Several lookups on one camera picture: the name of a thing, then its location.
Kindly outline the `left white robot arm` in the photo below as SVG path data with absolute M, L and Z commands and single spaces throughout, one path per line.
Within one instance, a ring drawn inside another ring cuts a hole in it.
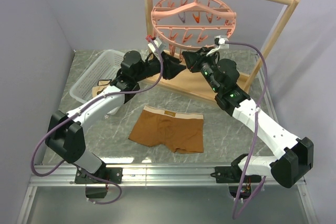
M 67 163 L 85 170 L 92 182 L 108 181 L 111 176 L 106 164 L 86 148 L 86 130 L 141 92 L 139 81 L 156 74 L 170 80 L 185 68 L 177 58 L 165 52 L 161 53 L 160 59 L 150 54 L 143 60 L 138 51 L 128 51 L 116 77 L 99 95 L 77 109 L 67 113 L 57 111 L 52 115 L 46 145 Z

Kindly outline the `brown boxer underwear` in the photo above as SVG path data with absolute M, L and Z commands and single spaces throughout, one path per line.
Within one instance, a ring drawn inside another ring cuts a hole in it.
M 204 116 L 146 105 L 136 121 L 129 140 L 154 147 L 165 145 L 173 153 L 202 153 Z

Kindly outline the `pink round clip hanger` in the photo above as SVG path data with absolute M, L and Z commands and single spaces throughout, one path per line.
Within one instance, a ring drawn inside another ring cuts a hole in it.
M 236 28 L 236 12 L 221 0 L 160 0 L 151 11 L 155 37 L 169 45 L 172 56 L 183 50 L 212 45 L 218 31 L 229 38 Z

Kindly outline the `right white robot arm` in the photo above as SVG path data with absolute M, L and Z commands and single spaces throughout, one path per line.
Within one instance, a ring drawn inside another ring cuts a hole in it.
M 240 155 L 229 170 L 221 172 L 220 178 L 224 183 L 247 179 L 256 183 L 269 176 L 285 188 L 292 187 L 313 167 L 313 142 L 288 132 L 262 111 L 236 83 L 236 62 L 220 59 L 217 52 L 211 56 L 210 51 L 203 47 L 196 52 L 183 52 L 187 69 L 200 73 L 215 92 L 217 105 L 256 133 L 272 151 L 272 156 Z

